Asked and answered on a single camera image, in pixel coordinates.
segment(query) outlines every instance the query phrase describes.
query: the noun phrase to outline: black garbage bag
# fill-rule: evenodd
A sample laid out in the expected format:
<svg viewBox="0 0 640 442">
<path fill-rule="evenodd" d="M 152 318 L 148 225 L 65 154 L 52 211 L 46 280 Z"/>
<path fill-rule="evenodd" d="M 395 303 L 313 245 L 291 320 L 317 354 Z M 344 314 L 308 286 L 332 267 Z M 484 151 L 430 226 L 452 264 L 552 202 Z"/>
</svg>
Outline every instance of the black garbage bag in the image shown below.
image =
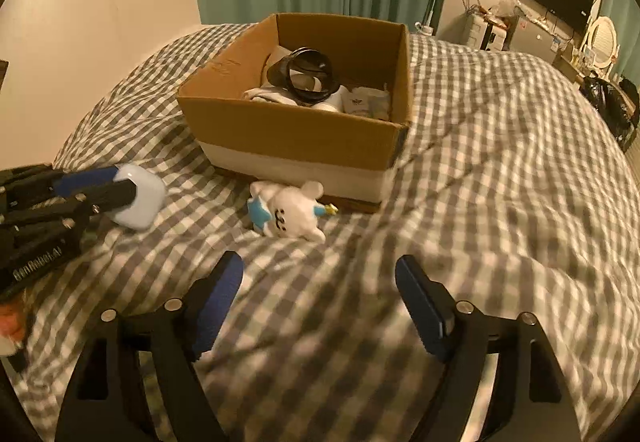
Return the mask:
<svg viewBox="0 0 640 442">
<path fill-rule="evenodd" d="M 626 151 L 631 145 L 636 127 L 627 112 L 622 95 L 611 83 L 597 77 L 585 77 L 580 91 L 596 108 L 622 151 Z"/>
<path fill-rule="evenodd" d="M 638 94 L 636 85 L 628 80 L 628 78 L 623 78 L 620 81 L 620 88 L 628 94 L 631 102 L 636 106 L 636 111 L 634 112 L 633 117 L 631 117 L 631 124 L 638 127 L 638 121 L 640 120 L 640 94 Z"/>
</svg>

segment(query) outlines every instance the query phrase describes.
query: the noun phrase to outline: screw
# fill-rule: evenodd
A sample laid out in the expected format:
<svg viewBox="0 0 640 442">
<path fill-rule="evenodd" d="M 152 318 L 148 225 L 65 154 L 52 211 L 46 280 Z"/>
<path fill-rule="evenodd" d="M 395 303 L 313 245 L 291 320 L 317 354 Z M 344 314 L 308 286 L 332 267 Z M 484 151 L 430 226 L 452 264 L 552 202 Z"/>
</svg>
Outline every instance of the screw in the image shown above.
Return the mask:
<svg viewBox="0 0 640 442">
<path fill-rule="evenodd" d="M 113 308 L 109 308 L 108 310 L 105 310 L 102 314 L 100 314 L 100 319 L 102 319 L 105 323 L 110 323 L 116 318 L 117 315 L 118 313 Z"/>
<path fill-rule="evenodd" d="M 533 326 L 538 322 L 538 319 L 531 312 L 523 312 L 520 317 L 527 325 L 530 326 Z"/>
<path fill-rule="evenodd" d="M 170 312 L 180 310 L 182 308 L 182 300 L 174 297 L 164 304 L 164 309 Z"/>
<path fill-rule="evenodd" d="M 463 314 L 470 314 L 474 311 L 474 306 L 469 301 L 458 301 L 456 303 L 456 310 Z"/>
</svg>

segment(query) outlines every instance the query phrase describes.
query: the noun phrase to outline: white sponge block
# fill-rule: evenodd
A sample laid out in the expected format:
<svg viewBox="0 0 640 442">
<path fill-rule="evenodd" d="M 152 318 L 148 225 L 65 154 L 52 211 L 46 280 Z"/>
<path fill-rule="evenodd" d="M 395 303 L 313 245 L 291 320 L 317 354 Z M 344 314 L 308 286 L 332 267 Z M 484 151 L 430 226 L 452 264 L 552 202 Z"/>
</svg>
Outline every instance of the white sponge block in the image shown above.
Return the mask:
<svg viewBox="0 0 640 442">
<path fill-rule="evenodd" d="M 162 209 L 166 187 L 155 174 L 133 164 L 123 165 L 113 177 L 114 182 L 126 179 L 136 184 L 136 198 L 131 205 L 111 212 L 110 218 L 123 227 L 144 231 L 151 227 Z"/>
</svg>

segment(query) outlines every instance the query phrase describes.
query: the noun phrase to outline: checkered bedsheet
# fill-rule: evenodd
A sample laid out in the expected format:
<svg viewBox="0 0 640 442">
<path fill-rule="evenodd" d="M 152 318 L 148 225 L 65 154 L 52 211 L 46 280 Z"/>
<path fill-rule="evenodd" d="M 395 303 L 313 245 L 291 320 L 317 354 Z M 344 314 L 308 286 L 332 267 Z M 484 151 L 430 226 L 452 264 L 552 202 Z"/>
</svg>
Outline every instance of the checkered bedsheet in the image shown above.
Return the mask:
<svg viewBox="0 0 640 442">
<path fill-rule="evenodd" d="M 408 440 L 442 367 L 394 285 L 404 253 L 485 313 L 534 312 L 594 440 L 640 378 L 640 198 L 588 102 L 534 57 L 414 36 L 413 125 L 382 210 L 322 218 L 324 245 L 261 237 L 248 186 L 216 174 L 175 98 L 245 28 L 206 28 L 164 47 L 82 120 L 56 160 L 139 164 L 162 177 L 168 199 L 146 232 L 98 219 L 81 258 L 32 289 L 31 365 L 15 387 L 45 440 L 92 314 L 150 311 L 228 249 L 246 262 L 244 282 L 196 369 L 232 440 Z M 148 358 L 143 369 L 170 440 Z M 467 440 L 481 421 L 473 415 Z"/>
</svg>

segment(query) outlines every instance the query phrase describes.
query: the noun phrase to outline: box bottom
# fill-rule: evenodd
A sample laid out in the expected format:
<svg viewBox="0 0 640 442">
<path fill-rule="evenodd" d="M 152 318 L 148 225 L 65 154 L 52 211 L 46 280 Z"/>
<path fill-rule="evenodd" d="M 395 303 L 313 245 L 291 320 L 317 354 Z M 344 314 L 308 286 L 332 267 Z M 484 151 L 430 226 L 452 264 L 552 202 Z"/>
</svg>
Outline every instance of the box bottom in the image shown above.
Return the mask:
<svg viewBox="0 0 640 442">
<path fill-rule="evenodd" d="M 300 187 L 314 180 L 324 186 L 321 201 L 375 213 L 391 193 L 396 170 L 370 171 L 235 151 L 198 141 L 207 158 L 226 173 Z"/>
</svg>

